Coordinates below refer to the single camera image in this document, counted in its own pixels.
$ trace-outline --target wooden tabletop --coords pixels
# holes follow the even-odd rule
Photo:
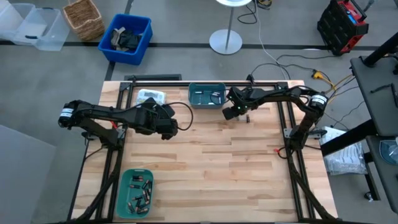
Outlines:
[[[104,82],[99,105],[116,106],[119,84]],[[303,84],[303,81],[289,81],[289,86]],[[140,89],[134,88],[132,105]],[[168,103],[189,104],[186,87],[146,89],[165,92]],[[191,119],[189,110],[183,105],[172,107],[178,125],[187,127]],[[288,121],[287,110],[284,111]],[[284,145],[277,104],[266,103],[250,111],[250,123],[226,121],[221,110],[193,110],[193,113],[192,127],[178,131],[169,141],[161,140],[158,134],[144,136],[128,129],[121,174],[128,169],[149,169],[154,174],[155,190],[147,218],[123,220],[115,209],[114,221],[297,221],[287,161],[274,152]],[[299,123],[304,113],[295,105],[294,113]],[[97,122],[111,127],[108,121]],[[307,144],[319,147],[316,140],[310,139]],[[90,142],[88,154],[98,148],[99,141]],[[337,217],[321,152],[307,147],[302,152],[312,192],[328,212]],[[80,216],[98,193],[105,158],[106,150],[102,150],[85,162],[72,218]],[[110,190],[104,216],[108,211],[109,193]],[[307,217],[302,192],[300,197]]]

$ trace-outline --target red toolbox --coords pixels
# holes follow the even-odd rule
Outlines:
[[[348,53],[368,33],[365,12],[355,0],[331,0],[317,29],[334,55]]]

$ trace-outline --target white sticker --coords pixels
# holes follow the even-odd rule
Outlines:
[[[312,99],[312,101],[313,102],[318,102],[318,103],[321,103],[321,104],[325,104],[325,102],[323,101],[323,100],[320,100],[320,99]]]
[[[62,113],[72,113],[73,112],[73,109],[70,109],[70,108],[64,108],[64,109],[62,109]]]
[[[72,116],[72,114],[71,113],[61,113],[60,116],[66,116],[66,117],[70,118]]]
[[[325,97],[320,96],[320,95],[312,96],[312,99],[320,99],[320,100],[323,100],[323,102],[326,102],[326,101],[327,101],[327,99],[326,99]]]

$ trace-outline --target concrete floor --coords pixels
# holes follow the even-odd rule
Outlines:
[[[61,9],[66,1],[11,2],[32,2],[37,7]],[[129,11],[127,5],[132,1],[94,2],[108,26],[116,13]],[[358,3],[364,6],[366,1]],[[299,45],[323,45],[315,24],[327,4],[327,0],[275,0],[270,11],[260,11],[262,39],[272,48],[269,53],[274,57],[282,54],[309,57],[330,55],[322,50],[294,50]],[[247,9],[240,7],[234,17],[244,12]],[[229,9],[214,0],[135,0],[130,13],[152,19],[152,43],[208,43],[212,32],[227,26],[229,17]],[[392,0],[377,2],[367,14],[370,30],[359,42],[360,46],[380,45],[398,30],[398,8]],[[258,24],[244,25],[234,20],[233,29],[241,34],[244,44],[259,44]],[[70,32],[67,41],[74,43],[80,40]],[[342,57],[320,60],[282,58],[280,63],[316,68],[337,82],[351,73],[350,58],[369,54],[355,50]],[[181,73],[184,80],[242,80],[256,65],[266,62],[272,62],[272,59],[261,49],[241,49],[234,55],[224,56],[206,47],[152,47],[138,67],[117,63],[111,80],[123,80],[125,75],[165,73]],[[43,52],[33,47],[0,45],[0,124],[57,147],[45,188],[32,217],[33,223],[59,222],[67,217],[84,144],[80,130],[67,131],[58,127],[59,112],[63,104],[71,100],[98,102],[108,64],[96,47],[64,47],[60,52]],[[306,85],[312,88],[328,88],[326,83],[311,79],[311,72],[307,70],[290,67],[288,71],[292,79],[305,80]],[[283,79],[277,67],[261,67],[254,76],[258,80]],[[345,88],[356,85],[356,82],[351,82]],[[351,90],[337,98],[326,112],[340,119],[362,101],[359,90]],[[343,123],[352,128],[367,119],[369,114],[363,104]],[[331,124],[334,122],[324,116],[319,126]],[[368,191],[363,176],[331,176],[330,184],[340,218],[355,222],[398,223],[398,215],[389,208],[379,180],[381,201],[373,203],[363,198],[363,193]]]

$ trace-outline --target clear plastic storage box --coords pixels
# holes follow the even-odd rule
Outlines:
[[[61,50],[69,27],[58,9],[33,4],[10,4],[0,12],[0,38],[39,50]]]

